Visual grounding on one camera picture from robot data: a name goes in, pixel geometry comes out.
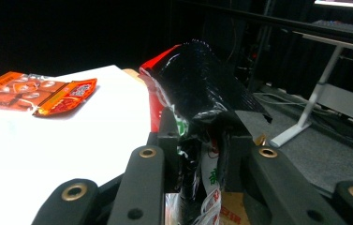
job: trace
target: gray carpet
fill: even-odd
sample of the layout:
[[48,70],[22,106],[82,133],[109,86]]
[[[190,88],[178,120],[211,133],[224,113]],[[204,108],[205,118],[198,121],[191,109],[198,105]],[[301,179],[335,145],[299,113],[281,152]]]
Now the gray carpet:
[[[293,102],[304,99],[288,95],[278,89],[263,86],[255,96],[270,113],[273,120],[268,124],[261,114],[237,112],[254,138],[265,134],[267,140],[276,137],[297,123],[303,107],[264,102],[283,101],[274,94]],[[333,192],[340,181],[353,180],[353,123],[340,119],[336,113],[321,115],[313,113],[313,124],[279,150],[312,184]]]

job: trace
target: black curtain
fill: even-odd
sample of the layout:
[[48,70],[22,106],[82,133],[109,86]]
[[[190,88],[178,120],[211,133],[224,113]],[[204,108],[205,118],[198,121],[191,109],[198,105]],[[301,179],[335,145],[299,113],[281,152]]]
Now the black curtain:
[[[353,24],[353,9],[318,7],[314,0],[273,1],[273,17],[312,23],[318,20]],[[327,65],[334,46],[302,38],[282,29],[272,29],[267,48],[257,60],[257,79],[309,98]],[[353,51],[344,50],[330,83],[353,91]]]

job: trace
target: desk leg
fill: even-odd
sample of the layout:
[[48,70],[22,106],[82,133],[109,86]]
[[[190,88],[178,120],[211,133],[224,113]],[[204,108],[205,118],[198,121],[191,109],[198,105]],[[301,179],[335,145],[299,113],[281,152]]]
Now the desk leg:
[[324,84],[328,81],[328,78],[331,75],[331,72],[333,71],[334,66],[337,63],[337,60],[343,50],[343,47],[337,45],[336,48],[333,51],[333,54],[331,56],[331,59],[329,60],[328,64],[325,67],[325,70],[322,73],[321,78],[319,79],[318,83],[316,84],[316,88],[314,88],[313,93],[311,94],[310,98],[308,99],[308,103],[304,108],[304,111],[302,112],[302,115],[299,119],[299,122],[292,126],[291,128],[287,129],[280,135],[276,136],[272,140],[269,141],[271,146],[274,147],[280,147],[284,143],[288,142],[290,139],[298,135],[300,132],[305,130],[311,125],[311,122],[308,121],[308,118],[311,114],[311,112],[314,109],[314,106],[316,105],[316,102],[318,101],[319,97],[322,94]]

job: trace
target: orange candy wrapper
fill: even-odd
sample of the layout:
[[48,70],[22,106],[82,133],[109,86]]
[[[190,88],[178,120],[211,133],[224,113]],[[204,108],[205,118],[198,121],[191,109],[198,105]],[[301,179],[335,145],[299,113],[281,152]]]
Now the orange candy wrapper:
[[36,116],[78,107],[96,89],[97,79],[58,82],[38,75],[8,72],[0,77],[0,109],[33,111]]

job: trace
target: desk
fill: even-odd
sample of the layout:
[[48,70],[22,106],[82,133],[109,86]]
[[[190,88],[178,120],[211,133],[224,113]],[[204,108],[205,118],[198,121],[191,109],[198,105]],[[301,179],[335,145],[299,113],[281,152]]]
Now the desk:
[[331,59],[322,73],[322,76],[316,84],[316,87],[311,94],[298,123],[270,140],[270,145],[274,147],[280,147],[311,125],[311,122],[308,119],[317,102],[353,118],[353,93],[347,92],[346,90],[327,83],[337,60],[343,51],[343,48],[353,50],[353,44],[323,37],[316,37],[306,34],[302,35],[304,38],[332,44],[336,47],[333,51]]
[[146,86],[116,66],[56,80],[90,78],[97,78],[96,91],[72,113],[36,118],[0,110],[0,224],[31,224],[65,181],[86,178],[105,184],[125,171],[134,149],[146,144]]

